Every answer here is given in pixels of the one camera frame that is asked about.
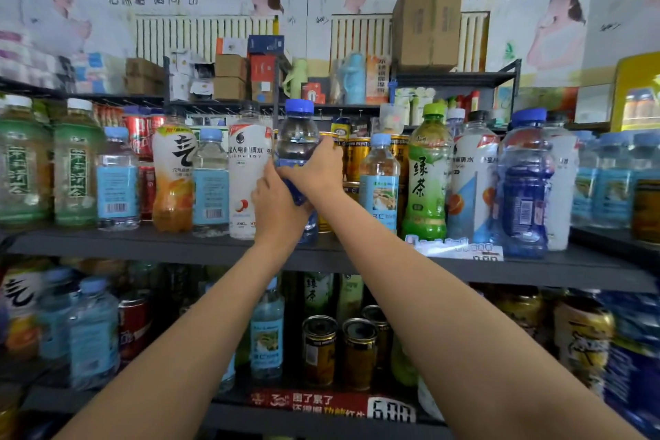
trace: left hand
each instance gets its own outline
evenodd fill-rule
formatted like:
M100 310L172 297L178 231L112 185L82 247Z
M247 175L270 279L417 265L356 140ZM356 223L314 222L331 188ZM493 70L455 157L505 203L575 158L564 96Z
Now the left hand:
M302 236L311 211L309 201L297 206L291 192L269 159L263 169L263 177L252 192L256 217L255 244L274 246L287 254L293 252Z

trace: gold can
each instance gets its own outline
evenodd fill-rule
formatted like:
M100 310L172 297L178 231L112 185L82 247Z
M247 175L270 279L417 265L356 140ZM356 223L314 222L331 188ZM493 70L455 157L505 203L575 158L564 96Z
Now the gold can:
M401 166L399 180L406 183L408 183L408 141L410 141L409 135L393 134L392 144L389 146L392 156L399 161Z
M319 134L327 136L328 138L333 138L334 144L336 146L341 145L341 140L339 139L339 135L336 132L321 131ZM328 223L326 219L321 216L321 214L319 214L319 233L330 233L331 231L332 228L330 223Z
M337 321L325 315L314 315L302 322L305 344L305 382L312 386L330 386L334 379L334 353L337 343Z
M357 181L344 181L344 193L349 194L357 203L360 202L360 184Z
M371 388L376 361L378 329L367 319L348 319L342 325L344 333L344 386L354 391Z
M392 352L392 326L385 318L383 310L378 305L369 305L362 308L362 318L369 320L378 329L375 357L375 368L379 371L389 369L389 356Z
M614 316L592 297L568 296L554 311L559 362L601 398L614 333Z
M630 231L637 240L660 244L660 180L637 182Z
M346 180L360 180L360 163L369 155L370 137L351 137L347 146Z
M508 286L496 296L495 301L500 311L533 338L539 330L542 305L539 289L530 286Z

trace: white bottle cap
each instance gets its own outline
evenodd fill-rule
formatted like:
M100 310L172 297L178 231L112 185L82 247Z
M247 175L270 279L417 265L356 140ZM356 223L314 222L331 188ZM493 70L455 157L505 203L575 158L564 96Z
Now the white bottle cap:
M91 101L87 101L86 99L69 98L67 100L67 108L92 111L93 105Z
M462 108L450 108L447 110L447 119L465 119L465 110Z
M16 107L31 107L32 100L27 96L16 96L14 94L7 94L4 96L4 103Z

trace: light blue label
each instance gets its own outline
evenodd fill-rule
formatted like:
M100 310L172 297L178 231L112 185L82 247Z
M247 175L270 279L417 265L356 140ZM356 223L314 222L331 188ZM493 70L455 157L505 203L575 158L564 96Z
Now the light blue label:
M600 170L593 193L595 218L630 221L631 178L632 172L628 169Z
M98 167L98 217L133 218L139 214L137 167Z
M227 371L224 373L224 376L222 376L222 382L230 380L236 374L235 360L236 354L234 353L232 355L232 361L229 362L229 367L227 367Z
M194 225L229 222L229 172L225 169L195 169Z
M69 354L69 308L39 313L39 356L62 358Z
M71 327L71 375L88 377L109 371L117 360L117 324L99 322Z
M252 351L250 352L253 369L274 369L282 365L284 356L283 338L284 319L268 322L252 321L250 336Z
M577 170L575 186L573 187L573 216L591 218L591 205L597 176L597 169L581 167Z
M394 233L397 232L397 176L360 176L360 205Z

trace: right hand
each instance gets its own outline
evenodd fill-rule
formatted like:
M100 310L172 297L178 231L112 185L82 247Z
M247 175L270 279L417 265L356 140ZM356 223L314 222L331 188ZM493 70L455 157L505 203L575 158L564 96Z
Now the right hand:
M343 192L342 149L323 136L305 165L278 167L277 173L316 205L324 195Z

